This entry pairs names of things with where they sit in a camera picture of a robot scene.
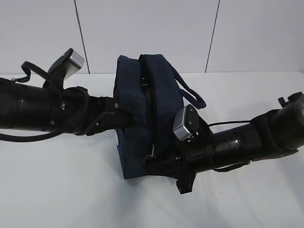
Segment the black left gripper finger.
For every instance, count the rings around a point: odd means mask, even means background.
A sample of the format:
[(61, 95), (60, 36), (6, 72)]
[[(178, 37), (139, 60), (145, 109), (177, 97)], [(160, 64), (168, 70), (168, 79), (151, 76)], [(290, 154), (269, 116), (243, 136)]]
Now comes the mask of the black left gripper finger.
[(95, 127), (95, 133), (129, 127), (132, 122), (133, 118), (130, 114), (124, 112), (102, 112), (97, 118), (98, 126)]

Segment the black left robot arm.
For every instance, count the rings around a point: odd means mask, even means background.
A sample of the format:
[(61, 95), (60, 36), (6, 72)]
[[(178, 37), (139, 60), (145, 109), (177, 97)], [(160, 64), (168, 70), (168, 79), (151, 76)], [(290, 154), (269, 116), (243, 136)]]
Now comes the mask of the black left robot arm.
[(132, 116), (119, 109), (118, 100), (94, 97), (77, 86), (54, 89), (0, 80), (0, 127), (2, 129), (94, 135), (131, 126)]

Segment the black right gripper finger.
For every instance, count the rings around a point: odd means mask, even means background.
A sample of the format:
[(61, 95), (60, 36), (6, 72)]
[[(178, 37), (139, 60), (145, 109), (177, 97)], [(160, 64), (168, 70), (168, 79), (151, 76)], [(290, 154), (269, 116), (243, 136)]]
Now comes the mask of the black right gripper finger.
[(147, 160), (144, 162), (144, 169), (146, 174), (150, 176), (163, 176), (177, 179), (176, 164), (169, 160)]

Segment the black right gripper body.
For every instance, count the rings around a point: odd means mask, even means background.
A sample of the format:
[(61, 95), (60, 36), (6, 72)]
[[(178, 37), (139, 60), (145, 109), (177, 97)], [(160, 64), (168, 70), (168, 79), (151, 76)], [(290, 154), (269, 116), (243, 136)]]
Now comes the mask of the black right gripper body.
[(214, 169), (213, 135), (195, 135), (178, 141), (174, 152), (174, 173), (180, 194), (192, 192), (197, 173)]

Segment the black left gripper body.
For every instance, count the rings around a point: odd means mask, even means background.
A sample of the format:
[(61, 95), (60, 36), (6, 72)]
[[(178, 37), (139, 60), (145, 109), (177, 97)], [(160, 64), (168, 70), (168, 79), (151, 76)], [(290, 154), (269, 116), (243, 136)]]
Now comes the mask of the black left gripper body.
[(64, 94), (71, 96), (72, 113), (63, 121), (63, 132), (91, 136), (119, 128), (117, 99), (90, 96), (79, 86), (66, 89)]

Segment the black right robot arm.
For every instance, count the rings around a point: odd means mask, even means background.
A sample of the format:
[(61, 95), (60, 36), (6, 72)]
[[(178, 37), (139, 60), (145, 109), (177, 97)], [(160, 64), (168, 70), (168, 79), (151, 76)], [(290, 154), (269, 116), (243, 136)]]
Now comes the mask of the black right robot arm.
[(251, 162), (278, 159), (298, 152), (304, 144), (304, 95), (278, 99), (270, 110), (238, 127), (214, 133), (192, 105), (175, 116), (175, 144), (160, 155), (145, 158), (148, 175), (176, 180), (181, 194), (192, 191), (197, 173), (228, 172)]

